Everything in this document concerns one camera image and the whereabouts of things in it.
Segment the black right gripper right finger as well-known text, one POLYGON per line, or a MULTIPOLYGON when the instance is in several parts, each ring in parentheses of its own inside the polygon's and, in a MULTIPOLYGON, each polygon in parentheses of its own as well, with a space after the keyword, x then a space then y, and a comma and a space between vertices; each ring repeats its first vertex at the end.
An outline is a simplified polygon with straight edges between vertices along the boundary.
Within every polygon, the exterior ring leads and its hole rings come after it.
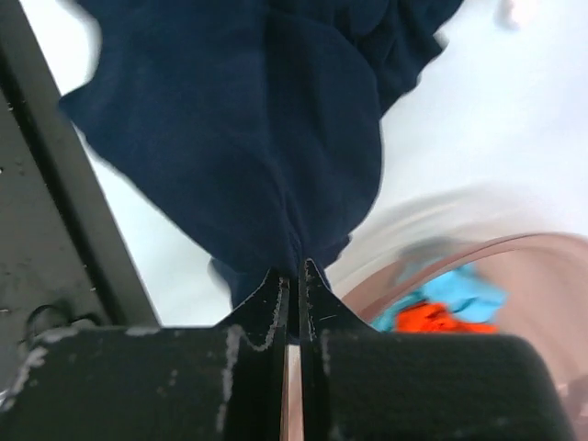
POLYGON ((547 367, 506 334, 384 334, 299 279, 303 434, 308 440, 572 440, 547 367))

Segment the navy blue t-shirt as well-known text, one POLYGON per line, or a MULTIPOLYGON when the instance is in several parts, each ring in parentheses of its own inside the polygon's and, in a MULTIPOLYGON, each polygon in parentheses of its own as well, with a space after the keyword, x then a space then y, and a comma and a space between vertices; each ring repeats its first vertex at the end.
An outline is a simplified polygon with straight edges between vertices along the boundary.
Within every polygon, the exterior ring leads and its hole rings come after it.
POLYGON ((457 1, 84 1, 102 45, 63 111, 212 257, 234 304, 332 264, 379 191, 379 122, 457 1))

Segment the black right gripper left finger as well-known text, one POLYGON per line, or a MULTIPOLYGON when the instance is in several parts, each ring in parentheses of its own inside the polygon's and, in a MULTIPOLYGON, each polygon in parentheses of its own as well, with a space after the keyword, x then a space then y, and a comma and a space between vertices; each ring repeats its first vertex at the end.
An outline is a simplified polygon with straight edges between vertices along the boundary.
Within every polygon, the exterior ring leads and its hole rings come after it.
POLYGON ((289 282, 210 328, 60 328, 1 407, 4 440, 284 440, 289 282))

